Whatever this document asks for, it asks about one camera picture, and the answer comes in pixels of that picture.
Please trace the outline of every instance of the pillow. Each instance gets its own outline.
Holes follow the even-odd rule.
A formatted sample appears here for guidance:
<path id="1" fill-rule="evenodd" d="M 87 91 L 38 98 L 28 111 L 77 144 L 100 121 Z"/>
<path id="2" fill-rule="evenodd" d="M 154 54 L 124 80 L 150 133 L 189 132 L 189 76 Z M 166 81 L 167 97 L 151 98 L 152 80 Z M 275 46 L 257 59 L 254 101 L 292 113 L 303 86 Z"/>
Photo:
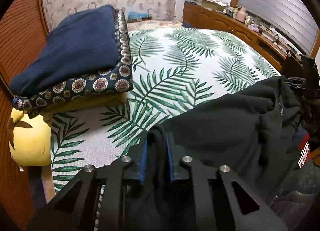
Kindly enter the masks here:
<path id="1" fill-rule="evenodd" d="M 118 9 L 115 10 L 114 34 L 118 48 L 118 59 L 113 69 L 103 69 L 96 73 L 70 78 L 40 91 L 31 98 L 15 97 L 12 100 L 12 106 L 17 110 L 32 110 L 86 95 L 132 90 L 132 60 L 129 36 L 124 13 Z"/>
<path id="2" fill-rule="evenodd" d="M 10 83 L 14 95 L 33 94 L 118 62 L 114 9 L 104 5 L 65 18 L 48 36 L 38 59 Z"/>

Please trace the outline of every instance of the yellow pillow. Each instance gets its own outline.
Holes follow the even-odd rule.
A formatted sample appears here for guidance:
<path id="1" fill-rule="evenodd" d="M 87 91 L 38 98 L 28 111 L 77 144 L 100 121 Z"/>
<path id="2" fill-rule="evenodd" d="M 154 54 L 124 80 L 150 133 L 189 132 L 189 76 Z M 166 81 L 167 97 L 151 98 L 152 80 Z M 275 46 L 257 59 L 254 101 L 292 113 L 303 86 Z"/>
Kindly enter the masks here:
<path id="1" fill-rule="evenodd" d="M 92 108 L 92 107 L 114 107 L 125 104 L 126 93 L 103 93 L 82 96 L 67 102 L 50 104 L 41 109 L 41 114 L 63 113 L 72 110 Z"/>
<path id="2" fill-rule="evenodd" d="M 23 111 L 12 109 L 8 125 L 11 157 L 22 166 L 50 164 L 51 127 L 41 115 L 29 119 Z"/>

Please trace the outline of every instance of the pink bottle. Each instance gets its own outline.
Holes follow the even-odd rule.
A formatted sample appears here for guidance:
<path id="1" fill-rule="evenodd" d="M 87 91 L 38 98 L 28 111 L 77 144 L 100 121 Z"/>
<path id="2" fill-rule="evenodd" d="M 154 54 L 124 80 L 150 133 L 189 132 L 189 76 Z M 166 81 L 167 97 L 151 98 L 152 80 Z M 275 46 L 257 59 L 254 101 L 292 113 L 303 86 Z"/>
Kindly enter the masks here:
<path id="1" fill-rule="evenodd" d="M 245 18 L 248 15 L 245 11 L 247 10 L 244 7 L 241 7 L 236 16 L 236 19 L 242 23 L 245 22 Z"/>

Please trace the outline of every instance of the floral bedsheet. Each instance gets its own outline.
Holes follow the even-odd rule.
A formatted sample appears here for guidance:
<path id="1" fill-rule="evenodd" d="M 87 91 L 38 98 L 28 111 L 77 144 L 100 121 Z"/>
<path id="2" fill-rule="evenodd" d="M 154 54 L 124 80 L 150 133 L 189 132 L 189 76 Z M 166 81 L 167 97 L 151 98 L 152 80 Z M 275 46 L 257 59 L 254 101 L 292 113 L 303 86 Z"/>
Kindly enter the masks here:
<path id="1" fill-rule="evenodd" d="M 139 133 L 196 105 L 280 75 L 232 34 L 168 28 L 130 32 L 134 90 L 125 105 L 58 113 L 51 136 L 56 192 L 85 165 L 108 165 Z"/>
<path id="2" fill-rule="evenodd" d="M 162 28 L 182 28 L 182 22 L 146 20 L 127 23 L 128 32 Z"/>

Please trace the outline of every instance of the window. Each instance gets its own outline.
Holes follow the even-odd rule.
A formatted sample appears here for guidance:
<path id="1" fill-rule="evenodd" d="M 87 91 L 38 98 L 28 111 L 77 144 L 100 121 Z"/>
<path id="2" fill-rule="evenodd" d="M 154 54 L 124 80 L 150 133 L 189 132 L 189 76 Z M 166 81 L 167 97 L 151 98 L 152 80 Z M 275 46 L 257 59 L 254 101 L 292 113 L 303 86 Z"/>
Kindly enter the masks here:
<path id="1" fill-rule="evenodd" d="M 310 53 L 318 26 L 301 0 L 238 0 L 238 5 L 274 24 Z"/>

